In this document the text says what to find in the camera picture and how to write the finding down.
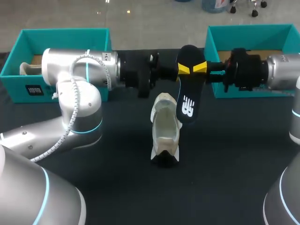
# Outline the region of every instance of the white cable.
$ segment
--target white cable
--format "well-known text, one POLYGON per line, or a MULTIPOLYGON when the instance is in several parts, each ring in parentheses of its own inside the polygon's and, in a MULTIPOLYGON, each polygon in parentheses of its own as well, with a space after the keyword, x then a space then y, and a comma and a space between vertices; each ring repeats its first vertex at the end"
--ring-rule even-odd
MULTIPOLYGON (((72 87, 74 89, 74 110, 73 110, 73 113, 72 113, 69 125, 66 128, 65 133, 63 134, 63 136, 61 136, 61 138, 48 151, 46 151, 45 153, 43 153, 43 154, 41 154, 41 155, 39 155, 39 156, 31 159, 31 162, 37 162, 37 161, 39 161, 39 160, 41 160, 43 158, 46 158, 47 156, 51 155, 53 152, 55 152, 63 144, 63 142, 65 141, 65 139, 69 135, 70 131, 72 130, 72 127, 73 127, 73 125, 75 123, 75 120, 76 120, 76 117, 77 117, 77 114, 78 114, 78 108, 79 108, 78 86, 77 86, 77 83, 76 83, 76 81, 74 79, 75 77, 74 77, 74 74, 73 74, 73 70, 74 70, 75 64, 80 59, 84 59, 84 58, 93 59, 96 62, 98 62, 104 68, 105 75, 106 75, 106 78, 107 78, 107 87, 108 87, 109 90, 112 89, 111 77, 110 77, 109 71, 108 71, 108 69, 107 69, 107 67, 106 67, 106 65, 104 64, 103 61, 101 61, 99 58, 97 58, 95 56, 92 56, 92 55, 89 55, 89 54, 84 54, 84 55, 81 55, 81 56, 77 57, 73 61, 73 63, 71 64, 70 70, 69 70, 70 81, 71 81, 72 87)), ((56 93, 53 94, 53 98, 57 98, 58 97, 57 87, 58 87, 58 83, 56 84, 56 93)))
POLYGON ((264 91, 264 92, 271 92, 274 94, 283 94, 283 95, 287 95, 287 96, 292 96, 294 97, 295 94, 294 93, 290 93, 284 90, 269 90, 269 89, 263 89, 263 88, 253 88, 254 91, 264 91))

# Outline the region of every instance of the shoe insole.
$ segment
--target shoe insole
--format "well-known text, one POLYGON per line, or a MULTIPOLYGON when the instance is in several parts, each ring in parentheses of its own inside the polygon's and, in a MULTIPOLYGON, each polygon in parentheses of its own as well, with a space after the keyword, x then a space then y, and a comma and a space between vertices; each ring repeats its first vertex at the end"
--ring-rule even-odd
POLYGON ((162 108, 157 112, 155 118, 156 136, 175 139, 177 124, 174 112, 169 108, 162 108))

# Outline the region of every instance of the teal shoe box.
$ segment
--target teal shoe box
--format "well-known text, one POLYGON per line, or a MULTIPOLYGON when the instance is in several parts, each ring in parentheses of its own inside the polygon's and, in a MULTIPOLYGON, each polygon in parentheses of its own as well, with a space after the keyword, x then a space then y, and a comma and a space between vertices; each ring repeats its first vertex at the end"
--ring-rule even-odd
MULTIPOLYGON (((111 51, 112 45, 107 28, 22 30, 0 74, 14 103, 58 102, 52 100, 55 87, 48 86, 41 75, 19 75, 22 62, 30 64, 47 48, 111 51), (29 95, 29 88, 39 94, 29 95)), ((102 101, 107 101, 108 89, 99 91, 102 101)))
MULTIPOLYGON (((207 61, 220 62, 221 55, 234 48, 245 48, 250 52, 266 53, 300 53, 300 35, 293 24, 262 24, 209 26, 207 30, 204 54, 207 61)), ((251 98, 286 96, 267 91, 239 91, 234 85, 224 92, 222 83, 213 83, 216 98, 251 98)))

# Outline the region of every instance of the black table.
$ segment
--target black table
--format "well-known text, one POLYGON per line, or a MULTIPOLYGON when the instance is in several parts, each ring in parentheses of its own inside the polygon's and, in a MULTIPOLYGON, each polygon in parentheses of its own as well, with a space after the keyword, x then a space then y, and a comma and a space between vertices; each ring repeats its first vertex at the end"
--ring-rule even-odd
MULTIPOLYGON (((171 64, 178 50, 160 50, 171 64)), ((120 51, 132 54, 150 51, 120 51)), ((81 190, 86 225, 263 225, 263 200, 298 152, 289 138, 293 99, 215 99, 203 90, 198 121, 180 132, 180 163, 150 163, 150 111, 161 92, 175 98, 178 84, 159 82, 149 99, 134 89, 114 90, 103 103, 104 135, 93 147, 39 162, 81 190)), ((58 104, 13 104, 0 84, 0 132, 60 116, 58 104)))

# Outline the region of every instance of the white sneaker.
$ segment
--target white sneaker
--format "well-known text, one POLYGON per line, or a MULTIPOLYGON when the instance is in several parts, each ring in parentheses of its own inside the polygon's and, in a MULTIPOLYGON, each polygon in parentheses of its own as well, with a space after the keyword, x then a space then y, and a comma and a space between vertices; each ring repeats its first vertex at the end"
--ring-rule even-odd
POLYGON ((20 75, 41 75, 42 65, 30 65, 23 62, 20 65, 20 75))
POLYGON ((153 124, 151 160, 163 151, 167 151, 179 162, 178 141, 182 123, 176 117, 176 106, 175 99, 168 93, 161 93, 155 99, 151 111, 151 122, 153 124))

